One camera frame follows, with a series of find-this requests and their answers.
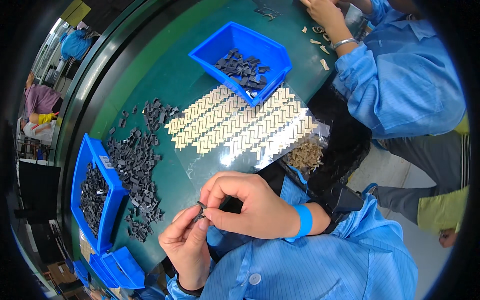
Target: purple shirt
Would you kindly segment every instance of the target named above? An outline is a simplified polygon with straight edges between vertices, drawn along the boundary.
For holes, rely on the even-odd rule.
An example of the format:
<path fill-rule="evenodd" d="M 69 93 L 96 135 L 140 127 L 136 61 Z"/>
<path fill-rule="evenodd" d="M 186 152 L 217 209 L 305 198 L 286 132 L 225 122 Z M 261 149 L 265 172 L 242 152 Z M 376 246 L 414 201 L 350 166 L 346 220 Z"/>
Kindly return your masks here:
<path fill-rule="evenodd" d="M 49 114 L 52 107 L 57 103 L 61 94 L 46 85 L 32 84 L 25 91 L 26 116 L 29 117 L 32 112 L 37 114 Z"/>

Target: white button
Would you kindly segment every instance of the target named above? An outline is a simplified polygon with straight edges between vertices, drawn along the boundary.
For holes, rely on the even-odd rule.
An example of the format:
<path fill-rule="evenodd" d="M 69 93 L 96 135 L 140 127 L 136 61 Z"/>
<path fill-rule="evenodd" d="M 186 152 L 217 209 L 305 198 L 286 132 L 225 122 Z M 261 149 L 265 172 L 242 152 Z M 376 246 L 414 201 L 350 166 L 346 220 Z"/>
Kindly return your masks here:
<path fill-rule="evenodd" d="M 262 276 L 258 273 L 252 274 L 250 278 L 248 279 L 248 282 L 250 282 L 251 285 L 257 285 L 260 283 L 260 280 L 262 280 Z"/>

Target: yellow glove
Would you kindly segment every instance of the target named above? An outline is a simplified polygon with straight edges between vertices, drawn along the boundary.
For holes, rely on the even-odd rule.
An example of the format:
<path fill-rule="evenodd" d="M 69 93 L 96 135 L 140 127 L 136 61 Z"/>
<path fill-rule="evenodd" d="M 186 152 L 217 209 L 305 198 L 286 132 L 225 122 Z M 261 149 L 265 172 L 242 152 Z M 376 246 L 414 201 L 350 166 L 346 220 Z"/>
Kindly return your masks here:
<path fill-rule="evenodd" d="M 49 123 L 52 120 L 56 119 L 57 116 L 53 112 L 49 114 L 39 114 L 38 115 L 38 124 Z"/>

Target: fingernail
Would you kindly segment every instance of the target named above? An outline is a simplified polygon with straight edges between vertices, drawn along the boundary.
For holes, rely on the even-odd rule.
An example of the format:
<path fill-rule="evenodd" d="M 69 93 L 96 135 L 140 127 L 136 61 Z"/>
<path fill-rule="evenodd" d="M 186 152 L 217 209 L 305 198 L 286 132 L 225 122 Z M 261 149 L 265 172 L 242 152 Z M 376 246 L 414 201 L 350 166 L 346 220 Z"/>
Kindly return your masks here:
<path fill-rule="evenodd" d="M 207 218 L 203 218 L 198 220 L 198 228 L 200 228 L 201 231 L 206 231 L 208 228 L 208 223 L 210 221 Z"/>
<path fill-rule="evenodd" d="M 211 218 L 212 214 L 210 213 L 210 210 L 208 210 L 208 208 L 204 209 L 204 215 L 205 217 L 207 217 L 208 219 Z"/>

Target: pile of black parts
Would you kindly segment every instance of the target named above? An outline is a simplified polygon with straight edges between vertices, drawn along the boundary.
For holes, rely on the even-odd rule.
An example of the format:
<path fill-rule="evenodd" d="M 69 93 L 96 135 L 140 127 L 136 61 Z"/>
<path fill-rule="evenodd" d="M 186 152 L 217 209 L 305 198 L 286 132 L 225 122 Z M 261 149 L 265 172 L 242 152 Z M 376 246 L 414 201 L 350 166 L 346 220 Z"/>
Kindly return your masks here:
<path fill-rule="evenodd" d="M 227 57 L 220 58 L 216 62 L 215 67 L 237 82 L 243 89 L 252 93 L 253 90 L 265 88 L 267 84 L 267 78 L 263 75 L 260 75 L 260 78 L 258 78 L 257 74 L 270 71 L 270 67 L 257 67 L 260 63 L 260 60 L 254 56 L 244 60 L 239 50 L 234 48 L 228 52 Z"/>
<path fill-rule="evenodd" d="M 163 106 L 157 98 L 153 100 L 153 103 L 146 101 L 143 111 L 145 125 L 150 132 L 157 131 L 160 124 L 164 124 L 169 117 L 176 115 L 178 111 L 177 107 Z"/>
<path fill-rule="evenodd" d="M 102 217 L 103 204 L 107 198 L 108 185 L 98 168 L 93 168 L 92 163 L 87 165 L 87 177 L 80 183 L 80 209 L 84 213 L 85 221 L 98 238 L 98 229 Z"/>
<path fill-rule="evenodd" d="M 145 242 L 148 233 L 153 234 L 151 222 L 163 221 L 163 213 L 158 208 L 160 201 L 152 182 L 152 170 L 156 162 L 162 160 L 162 156 L 156 155 L 150 148 L 160 144 L 153 132 L 160 127 L 160 123 L 164 123 L 167 114 L 174 115 L 177 112 L 178 108 L 170 105 L 163 107 L 157 98 L 153 103 L 147 101 L 143 114 L 149 133 L 135 127 L 130 130 L 127 139 L 116 141 L 110 137 L 107 143 L 110 162 L 115 167 L 122 186 L 130 191 L 130 201 L 135 207 L 125 217 L 129 223 L 128 234 L 141 242 Z M 134 217 L 139 217 L 140 220 L 135 221 Z"/>

